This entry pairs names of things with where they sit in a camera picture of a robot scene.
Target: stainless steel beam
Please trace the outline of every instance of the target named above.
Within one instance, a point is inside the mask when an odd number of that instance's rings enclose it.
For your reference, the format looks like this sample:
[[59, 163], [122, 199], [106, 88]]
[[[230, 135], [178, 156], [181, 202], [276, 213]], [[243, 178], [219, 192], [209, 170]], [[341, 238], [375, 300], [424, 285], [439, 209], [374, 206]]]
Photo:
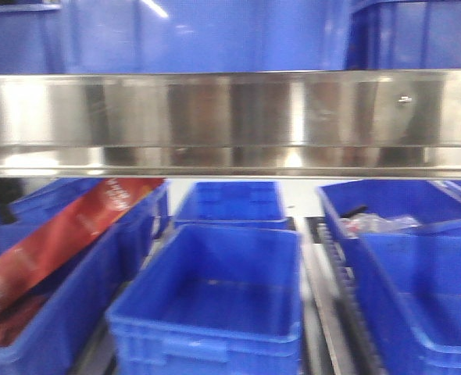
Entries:
[[461, 177], [461, 70], [0, 76], [0, 175]]

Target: crate bottom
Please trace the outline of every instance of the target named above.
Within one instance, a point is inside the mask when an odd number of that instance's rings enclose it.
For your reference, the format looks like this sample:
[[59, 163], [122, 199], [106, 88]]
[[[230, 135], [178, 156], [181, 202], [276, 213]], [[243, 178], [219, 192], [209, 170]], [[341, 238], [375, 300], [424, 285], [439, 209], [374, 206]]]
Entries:
[[290, 298], [285, 288], [236, 284], [220, 280], [186, 283], [163, 313], [162, 320], [190, 326], [253, 334], [288, 334]]

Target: screw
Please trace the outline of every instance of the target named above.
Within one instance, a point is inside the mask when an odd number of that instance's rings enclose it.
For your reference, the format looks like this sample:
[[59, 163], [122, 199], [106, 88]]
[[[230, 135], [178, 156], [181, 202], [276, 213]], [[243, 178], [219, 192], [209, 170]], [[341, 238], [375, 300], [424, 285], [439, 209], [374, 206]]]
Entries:
[[408, 103], [411, 103], [412, 101], [413, 101], [413, 98], [403, 95], [397, 102], [399, 104], [408, 104]]

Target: red package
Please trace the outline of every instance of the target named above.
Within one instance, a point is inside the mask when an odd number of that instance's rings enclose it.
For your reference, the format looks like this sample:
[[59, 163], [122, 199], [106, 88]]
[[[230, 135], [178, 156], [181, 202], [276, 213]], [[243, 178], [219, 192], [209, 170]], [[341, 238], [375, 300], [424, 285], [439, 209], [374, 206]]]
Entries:
[[46, 299], [41, 295], [22, 297], [0, 314], [0, 346], [9, 346], [15, 341]]
[[0, 313], [92, 243], [163, 181], [104, 179], [0, 255]]

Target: black item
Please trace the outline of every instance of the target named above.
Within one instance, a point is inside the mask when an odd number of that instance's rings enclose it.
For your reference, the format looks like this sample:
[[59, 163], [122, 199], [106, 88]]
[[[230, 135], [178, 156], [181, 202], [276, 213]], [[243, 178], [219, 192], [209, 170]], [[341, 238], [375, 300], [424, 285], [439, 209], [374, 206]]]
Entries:
[[0, 178], [0, 218], [3, 223], [16, 221], [9, 203], [23, 196], [22, 180], [20, 178]]
[[360, 213], [364, 213], [365, 211], [368, 210], [368, 206], [367, 205], [360, 205], [358, 207], [355, 207], [354, 209], [351, 209], [350, 211], [348, 212], [345, 212], [343, 214], [340, 215], [340, 217], [342, 219], [350, 219], [351, 217], [355, 216], [355, 215], [358, 215]]

